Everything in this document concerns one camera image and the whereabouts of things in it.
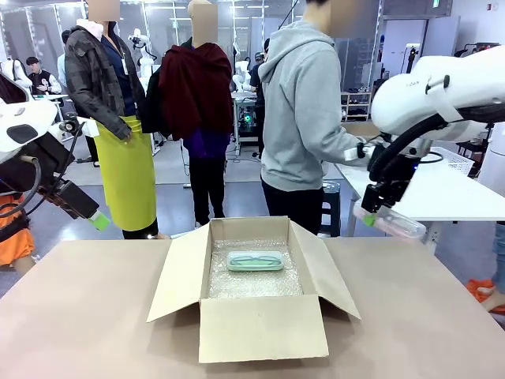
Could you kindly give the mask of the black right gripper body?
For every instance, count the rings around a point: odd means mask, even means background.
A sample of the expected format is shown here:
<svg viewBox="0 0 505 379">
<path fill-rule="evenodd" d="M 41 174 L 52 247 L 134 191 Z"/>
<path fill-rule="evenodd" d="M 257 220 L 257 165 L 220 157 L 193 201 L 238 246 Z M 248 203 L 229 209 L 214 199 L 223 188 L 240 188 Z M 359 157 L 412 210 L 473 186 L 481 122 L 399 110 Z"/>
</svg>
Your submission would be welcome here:
<svg viewBox="0 0 505 379">
<path fill-rule="evenodd" d="M 377 213 L 382 207 L 392 208 L 400 202 L 409 184 L 409 179 L 384 180 L 369 184 L 361 199 L 361 207 L 370 213 Z"/>
</svg>

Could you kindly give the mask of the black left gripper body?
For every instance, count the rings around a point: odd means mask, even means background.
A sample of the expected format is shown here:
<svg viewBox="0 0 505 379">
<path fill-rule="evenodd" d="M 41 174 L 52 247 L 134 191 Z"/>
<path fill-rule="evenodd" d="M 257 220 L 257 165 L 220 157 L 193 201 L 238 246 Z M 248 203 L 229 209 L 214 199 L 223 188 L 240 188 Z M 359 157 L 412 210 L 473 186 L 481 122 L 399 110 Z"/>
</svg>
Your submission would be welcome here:
<svg viewBox="0 0 505 379">
<path fill-rule="evenodd" d="M 51 188 L 52 186 L 40 186 L 38 194 L 73 219 L 89 219 L 99 209 L 99 204 L 70 180 L 61 179 L 52 191 Z"/>
</svg>

